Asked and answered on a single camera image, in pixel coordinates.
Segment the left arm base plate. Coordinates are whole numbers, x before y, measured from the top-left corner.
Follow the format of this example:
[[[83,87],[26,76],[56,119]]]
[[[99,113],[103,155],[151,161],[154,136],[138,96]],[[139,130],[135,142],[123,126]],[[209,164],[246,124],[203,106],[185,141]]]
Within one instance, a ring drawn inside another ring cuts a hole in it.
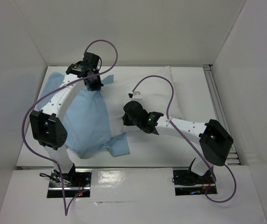
[[[75,171],[71,181],[64,179],[65,197],[73,198],[76,194],[80,198],[90,197],[91,176],[91,170],[79,169]],[[40,173],[40,177],[49,180],[47,198],[62,198],[62,183],[58,174],[52,170],[50,174]]]

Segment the white pillow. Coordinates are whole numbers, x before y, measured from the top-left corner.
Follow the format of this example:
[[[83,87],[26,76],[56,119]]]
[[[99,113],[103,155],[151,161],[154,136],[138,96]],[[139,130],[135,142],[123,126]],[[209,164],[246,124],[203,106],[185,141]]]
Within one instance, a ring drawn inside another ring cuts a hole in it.
[[[83,88],[64,117],[68,131],[65,144],[80,158],[102,148],[113,157],[129,154],[126,133],[139,131],[138,126],[148,122],[151,112],[183,118],[169,66],[153,75],[104,81],[100,91]]]

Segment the aluminium rail frame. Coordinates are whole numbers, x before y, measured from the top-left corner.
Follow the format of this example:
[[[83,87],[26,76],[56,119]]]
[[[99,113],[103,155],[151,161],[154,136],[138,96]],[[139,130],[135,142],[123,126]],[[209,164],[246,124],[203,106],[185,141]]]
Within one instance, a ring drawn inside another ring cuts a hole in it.
[[[212,66],[211,65],[204,65],[203,66],[205,78],[207,81],[208,89],[210,92],[210,96],[212,99],[212,104],[214,108],[214,112],[216,115],[217,120],[220,122],[220,124],[227,130],[227,132],[231,135],[226,116],[224,113],[223,105],[221,103],[219,91],[217,89],[213,73],[212,73]],[[228,158],[227,158],[227,164],[228,166],[240,166],[240,160],[238,153],[236,151],[236,148],[234,144],[232,144],[231,150],[229,152]]]

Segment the blue green pillowcase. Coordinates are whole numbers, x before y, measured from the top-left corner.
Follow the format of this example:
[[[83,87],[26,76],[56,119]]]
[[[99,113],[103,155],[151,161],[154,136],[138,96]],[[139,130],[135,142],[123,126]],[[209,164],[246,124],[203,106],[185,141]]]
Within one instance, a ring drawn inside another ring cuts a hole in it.
[[[115,81],[109,75],[103,84],[100,91],[81,89],[63,119],[68,132],[65,144],[81,159],[103,148],[113,157],[130,153],[122,117],[136,81]]]

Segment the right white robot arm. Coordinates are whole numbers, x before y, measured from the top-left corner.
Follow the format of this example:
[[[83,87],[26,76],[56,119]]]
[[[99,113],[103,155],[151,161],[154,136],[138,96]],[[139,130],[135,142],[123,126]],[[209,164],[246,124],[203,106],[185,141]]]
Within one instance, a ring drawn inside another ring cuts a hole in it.
[[[183,138],[191,144],[199,157],[191,162],[187,172],[192,183],[198,183],[214,166],[226,164],[233,138],[217,120],[203,123],[175,119],[160,112],[147,112],[137,101],[128,102],[123,110],[125,126],[136,126],[148,134]]]

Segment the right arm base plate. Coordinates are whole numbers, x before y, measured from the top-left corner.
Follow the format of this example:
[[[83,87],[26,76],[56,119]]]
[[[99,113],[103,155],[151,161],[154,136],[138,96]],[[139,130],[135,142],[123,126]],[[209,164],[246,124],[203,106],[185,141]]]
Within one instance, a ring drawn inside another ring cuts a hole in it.
[[[189,169],[174,169],[173,178],[176,196],[192,196],[217,194],[215,181],[208,170],[203,176],[199,176]]]

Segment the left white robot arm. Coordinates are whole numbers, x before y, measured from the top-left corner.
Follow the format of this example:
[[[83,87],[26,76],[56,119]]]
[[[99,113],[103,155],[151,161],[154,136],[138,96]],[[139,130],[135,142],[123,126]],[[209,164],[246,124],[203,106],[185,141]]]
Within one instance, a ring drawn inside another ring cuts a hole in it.
[[[85,52],[81,61],[67,68],[61,84],[63,89],[56,92],[39,111],[33,110],[29,115],[33,138],[54,160],[54,173],[65,186],[75,183],[76,174],[75,165],[70,160],[65,145],[68,131],[63,125],[63,118],[76,95],[84,87],[87,87],[88,90],[98,91],[103,86],[100,77],[89,78],[75,84],[72,82],[98,74],[98,64],[101,62],[98,55]]]

